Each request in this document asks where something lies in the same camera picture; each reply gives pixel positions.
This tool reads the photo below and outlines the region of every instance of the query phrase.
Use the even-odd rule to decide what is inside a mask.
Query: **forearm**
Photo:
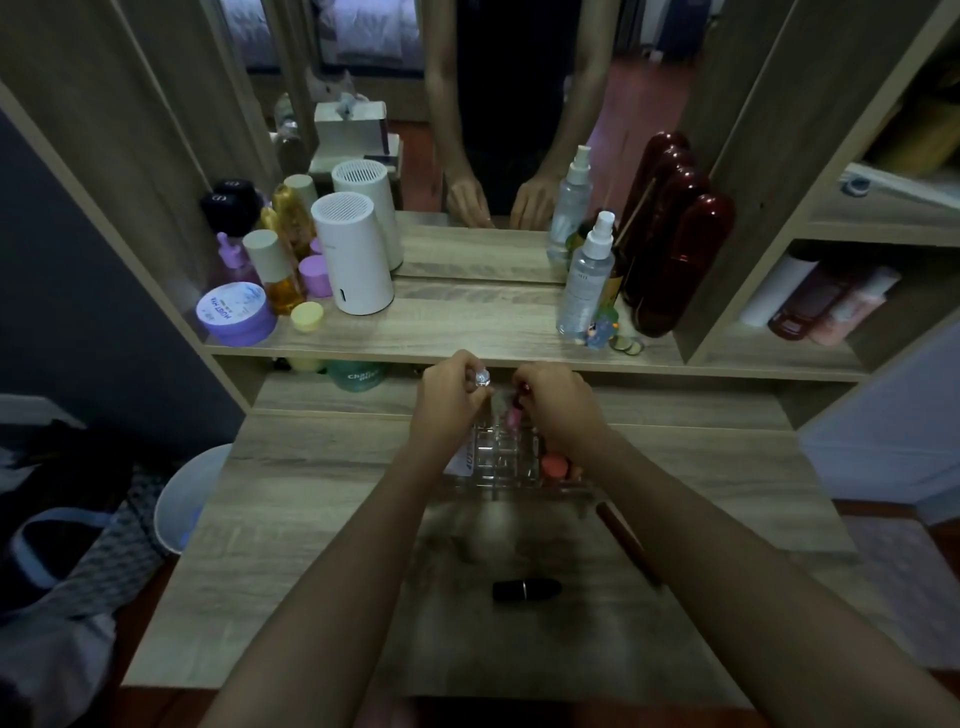
[[[430,131],[440,154],[441,165],[451,177],[471,175],[470,163],[464,151],[456,77],[442,71],[428,71],[425,84]]]
[[[550,151],[540,164],[543,174],[562,177],[577,153],[586,144],[603,107],[607,91],[607,66],[596,63],[573,75],[568,101]]]
[[[775,725],[955,724],[953,698],[890,640],[619,435],[584,465]]]
[[[350,726],[443,463],[407,446],[256,635],[204,728]]]

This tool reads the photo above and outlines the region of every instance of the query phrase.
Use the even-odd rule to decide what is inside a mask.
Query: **spray bottle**
[[[566,263],[569,258],[566,239],[577,231],[587,217],[590,193],[593,192],[589,160],[590,148],[582,145],[577,147],[577,156],[570,162],[570,169],[560,183],[547,246],[547,256],[554,262]]]
[[[584,336],[600,294],[613,268],[613,213],[604,210],[587,241],[574,251],[570,272],[566,277],[564,299],[557,316],[557,331],[563,336]]]

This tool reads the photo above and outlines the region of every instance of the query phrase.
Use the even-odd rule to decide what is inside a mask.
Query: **black bottle cap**
[[[517,579],[516,581],[494,581],[493,601],[544,601],[552,599],[564,590],[556,579]]]
[[[213,191],[236,195],[251,217],[260,216],[263,200],[260,199],[260,193],[256,191],[256,187],[250,180],[220,180],[213,185]]]
[[[243,237],[253,230],[260,213],[252,214],[238,195],[209,192],[200,200],[206,223],[214,232],[225,232],[230,237]]]

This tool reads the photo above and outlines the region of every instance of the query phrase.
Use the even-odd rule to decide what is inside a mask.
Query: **brown pen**
[[[596,510],[597,516],[600,517],[600,520],[613,534],[613,537],[616,539],[616,542],[620,544],[623,552],[634,562],[634,566],[643,574],[647,583],[654,589],[660,589],[663,586],[663,580],[657,576],[653,567],[650,566],[643,546],[640,545],[639,541],[634,537],[634,534],[630,532],[630,529],[623,524],[607,503],[597,503]]]

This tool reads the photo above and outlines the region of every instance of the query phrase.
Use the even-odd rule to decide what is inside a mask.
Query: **person's torso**
[[[457,81],[464,145],[492,152],[550,146],[572,72],[581,0],[457,0]]]

